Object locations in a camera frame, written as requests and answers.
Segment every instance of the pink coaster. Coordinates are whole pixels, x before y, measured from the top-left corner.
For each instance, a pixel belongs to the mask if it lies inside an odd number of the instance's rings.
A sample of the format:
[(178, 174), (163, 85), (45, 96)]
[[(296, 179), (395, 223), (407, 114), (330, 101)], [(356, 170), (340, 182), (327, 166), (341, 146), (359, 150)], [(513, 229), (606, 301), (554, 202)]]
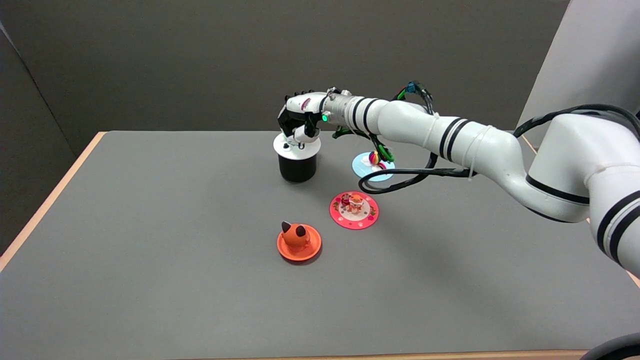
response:
[(372, 226), (378, 219), (378, 204), (371, 196), (361, 192), (338, 194), (329, 206), (331, 218), (342, 227), (361, 230)]

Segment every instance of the orange plate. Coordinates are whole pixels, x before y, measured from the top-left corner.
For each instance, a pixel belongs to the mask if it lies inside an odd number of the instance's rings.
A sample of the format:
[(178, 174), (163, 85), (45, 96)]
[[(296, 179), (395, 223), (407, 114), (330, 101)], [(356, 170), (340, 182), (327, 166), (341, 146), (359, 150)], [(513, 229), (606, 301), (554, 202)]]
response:
[(303, 225), (307, 232), (309, 233), (309, 245), (305, 247), (301, 251), (292, 252), (291, 249), (287, 246), (282, 238), (282, 232), (280, 231), (280, 235), (278, 235), (278, 251), (280, 254), (285, 257), (285, 259), (293, 260), (293, 261), (304, 261), (309, 260), (314, 257), (320, 248), (322, 247), (322, 239), (320, 238), (320, 234), (318, 230), (314, 229), (309, 225)]

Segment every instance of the blue connector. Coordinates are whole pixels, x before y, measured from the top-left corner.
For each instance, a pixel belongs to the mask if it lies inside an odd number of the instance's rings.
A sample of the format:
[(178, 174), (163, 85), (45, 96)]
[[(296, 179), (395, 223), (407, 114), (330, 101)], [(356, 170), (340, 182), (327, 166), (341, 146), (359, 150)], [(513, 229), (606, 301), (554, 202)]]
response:
[(417, 89), (413, 81), (407, 84), (405, 91), (408, 92), (409, 94), (415, 94), (417, 92)]

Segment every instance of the gray wall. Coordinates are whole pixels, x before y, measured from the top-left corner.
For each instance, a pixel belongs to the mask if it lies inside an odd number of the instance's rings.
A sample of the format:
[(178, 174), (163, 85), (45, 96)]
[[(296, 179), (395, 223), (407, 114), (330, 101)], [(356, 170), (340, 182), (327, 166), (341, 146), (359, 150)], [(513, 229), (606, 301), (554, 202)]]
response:
[(20, 58), (0, 33), (0, 254), (74, 159)]
[(78, 153), (110, 129), (276, 129), (283, 97), (336, 85), (513, 129), (568, 1), (0, 2)]
[[(567, 8), (520, 123), (600, 102), (640, 111), (640, 1), (573, 0)], [(548, 126), (530, 131), (539, 145)]]

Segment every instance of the table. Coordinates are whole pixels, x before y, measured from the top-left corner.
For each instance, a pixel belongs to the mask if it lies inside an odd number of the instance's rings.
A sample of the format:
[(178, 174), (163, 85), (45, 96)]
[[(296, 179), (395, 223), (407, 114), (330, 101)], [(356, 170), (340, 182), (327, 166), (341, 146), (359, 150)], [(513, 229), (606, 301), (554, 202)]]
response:
[[(638, 330), (638, 289), (585, 224), (536, 217), (477, 177), (379, 195), (378, 223), (348, 231), (328, 206), (356, 189), (350, 163), (370, 145), (323, 134), (316, 176), (289, 184), (275, 135), (98, 134), (1, 258), (0, 351), (576, 359)], [(399, 167), (424, 165), (392, 146)], [(314, 262), (282, 260), (282, 220), (320, 231)]]

